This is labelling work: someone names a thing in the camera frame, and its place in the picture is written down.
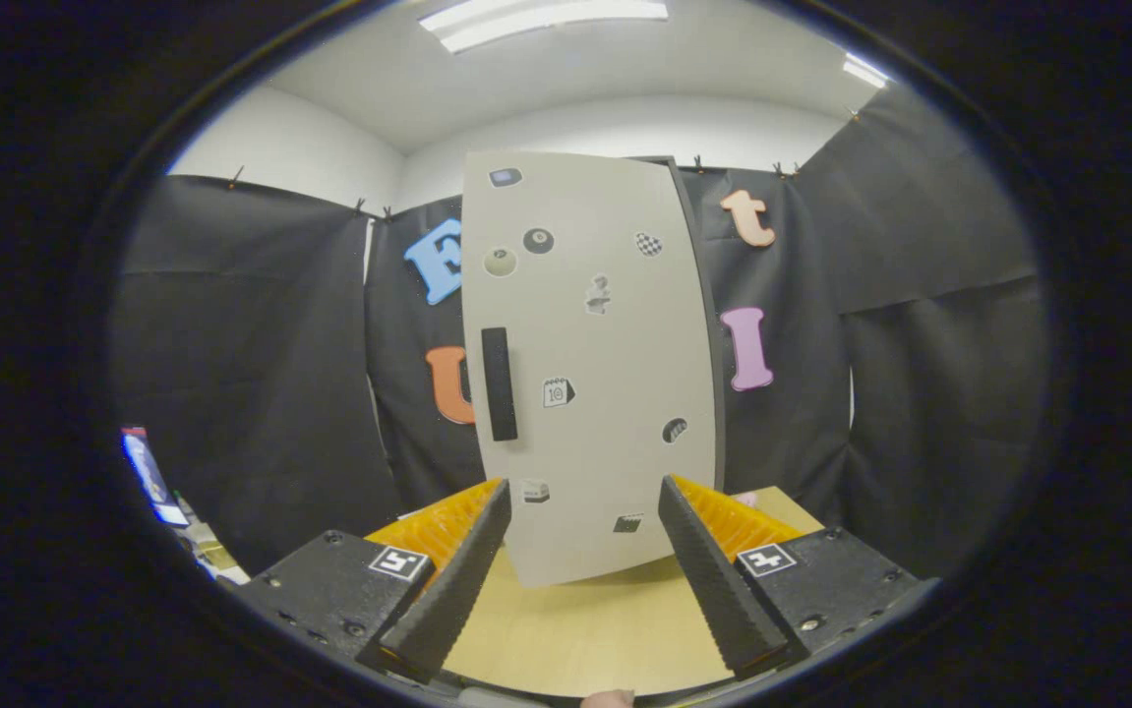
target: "foam letter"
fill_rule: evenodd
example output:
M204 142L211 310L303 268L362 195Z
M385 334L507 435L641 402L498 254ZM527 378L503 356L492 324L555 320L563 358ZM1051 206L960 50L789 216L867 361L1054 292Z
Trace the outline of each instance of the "foam letter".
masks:
M461 267L461 245L455 236L461 236L461 221L446 220L404 250L404 261L412 261L426 281L426 301L430 305L439 305L461 287L461 273L447 267Z
M435 407L449 421L462 426L474 425L474 404L461 394L461 362L465 360L465 349L461 347L436 347L426 353L430 364L430 376L435 379Z
M749 246L771 246L775 241L775 232L769 228L762 228L758 223L758 212L766 212L766 203L758 198L749 197L749 193L737 189L719 202L728 212L731 212L731 221L736 223L736 230L740 232L740 238L745 239Z
M731 329L732 349L736 349L736 376L731 377L731 389L749 391L770 385L775 375L767 368L766 355L762 352L762 335L758 333L762 309L728 309L719 318Z

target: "sticker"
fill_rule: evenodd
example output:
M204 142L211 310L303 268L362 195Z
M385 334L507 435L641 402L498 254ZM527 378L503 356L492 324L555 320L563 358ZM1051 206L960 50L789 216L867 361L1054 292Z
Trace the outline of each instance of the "sticker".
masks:
M728 309L719 315L720 322L731 331L731 348L736 353L736 376L731 377L731 389L735 391L762 389L775 379L762 351L758 323L763 317L762 309L757 308Z
M517 267L517 256L507 248L492 248L483 258L483 268L492 276L503 279Z
M641 528L643 514L625 514L614 523L614 532L636 532Z
M574 386L568 377L554 377L543 382L543 408L564 407L574 400Z
M521 246L525 247L525 250L530 250L531 254L543 255L552 250L552 233L546 228L533 228L530 229L525 236L521 238Z
M394 575L402 579L402 581L411 581L411 579L417 578L418 571L426 565L426 558L427 555L421 555L421 553L402 551L388 546L383 548L381 553L378 553L377 558L374 558L369 563L369 568L377 570L379 573Z
M675 443L675 438L684 435L684 430L687 430L687 421L684 418L675 418L661 428L661 438L666 443Z
M461 389L461 362L465 360L463 347L436 347L426 353L430 364L430 378L435 389L435 407L449 421L460 426L474 425L474 404L465 400Z
M661 239L640 232L636 234L636 248L641 250L641 254L652 258L657 254L661 254Z
M723 202L719 202L719 206L731 212L731 223L736 224L741 241L758 248L771 246L775 241L774 230L758 223L758 214L767 211L766 203L760 198L749 197L748 191L737 189L728 194Z
M517 168L506 168L495 170L488 177L491 179L491 187L513 187L521 181L521 171Z
M789 552L780 548L775 543L769 543L767 546L758 546L752 551L741 551L736 556L754 578L762 578L762 575L771 574L777 570L791 569L798 564L798 561L794 561L794 556L789 555Z
M521 480L521 500L525 503L548 502L548 483L546 480Z
M610 279L597 273L583 300L589 315L602 315L610 307Z
M461 221L445 220L404 250L404 261L417 265L417 272L421 273L421 280L426 283L427 305L439 305L461 287L461 245L456 241L458 236Z

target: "finger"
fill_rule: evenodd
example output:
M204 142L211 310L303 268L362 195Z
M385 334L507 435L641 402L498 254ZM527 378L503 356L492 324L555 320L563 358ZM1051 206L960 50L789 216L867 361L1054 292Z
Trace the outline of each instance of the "finger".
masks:
M632 708L636 702L636 691L606 690L604 693L593 693L583 699L580 708Z

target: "black handle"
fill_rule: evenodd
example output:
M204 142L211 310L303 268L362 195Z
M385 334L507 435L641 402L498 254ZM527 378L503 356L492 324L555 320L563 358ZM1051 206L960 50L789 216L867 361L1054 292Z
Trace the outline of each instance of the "black handle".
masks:
M504 327L483 331L483 373L488 382L488 412L491 438L517 440L517 416L513 411L513 378L508 375L508 338Z

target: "table surface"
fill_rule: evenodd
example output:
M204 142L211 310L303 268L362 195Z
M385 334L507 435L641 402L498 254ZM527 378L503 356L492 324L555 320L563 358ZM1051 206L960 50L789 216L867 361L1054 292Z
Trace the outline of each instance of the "table surface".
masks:
M800 532L823 527L778 488L757 507ZM549 696L664 693L731 677L674 556L571 583L524 588L504 548L444 668Z

